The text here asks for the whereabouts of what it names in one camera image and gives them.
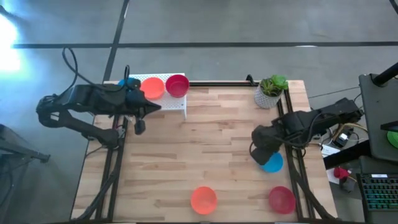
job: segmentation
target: black keyboard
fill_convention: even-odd
[[[357,180],[369,211],[398,211],[398,174],[357,174]]]

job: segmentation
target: wooden table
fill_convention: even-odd
[[[180,113],[158,111],[146,116],[146,131],[134,135],[129,125],[115,222],[289,222],[296,214],[279,215],[268,204],[268,193],[282,185],[291,189],[285,149],[282,170],[265,173],[249,155],[251,132],[271,125],[277,108],[260,109],[254,87],[193,87],[187,95],[187,120]],[[293,109],[310,105],[301,80],[289,81]],[[110,128],[112,120],[96,116],[95,125]],[[98,142],[90,142],[88,152]],[[72,217],[78,217],[98,193],[106,150],[85,159]],[[310,188],[326,210],[336,217],[319,147],[307,148],[304,158]],[[196,214],[190,196],[199,186],[216,191],[218,207],[210,215]],[[305,209],[303,193],[300,194]],[[108,209],[108,198],[104,210]]]

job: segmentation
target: succulent plant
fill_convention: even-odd
[[[262,92],[267,96],[279,96],[283,90],[287,90],[289,85],[286,78],[282,75],[273,75],[260,82]]]

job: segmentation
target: white shelf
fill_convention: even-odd
[[[132,74],[129,75],[130,78],[136,78],[143,82],[147,78],[156,77],[163,81],[166,85],[166,81],[172,75],[180,74],[185,76],[185,73],[162,73],[162,74]],[[157,105],[162,106],[162,111],[167,110],[181,110],[184,113],[185,118],[187,118],[187,96],[181,98],[175,98],[170,95],[170,93],[165,90],[163,96],[158,100],[150,100]]]

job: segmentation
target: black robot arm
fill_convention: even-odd
[[[282,143],[293,147],[305,147],[316,134],[325,134],[336,124],[356,123],[363,115],[353,100],[343,98],[336,103],[309,112],[296,111],[272,121],[272,126],[258,126],[252,132],[251,156],[264,165]]]
[[[94,115],[135,116],[135,133],[145,131],[145,115],[161,109],[161,106],[146,100],[140,91],[141,83],[134,80],[129,85],[76,85],[61,95],[45,96],[39,101],[36,112],[39,121],[46,127],[66,127],[81,133],[85,138],[96,138],[102,145],[118,146],[119,133],[115,129],[100,129],[74,118],[68,110],[89,112]]]

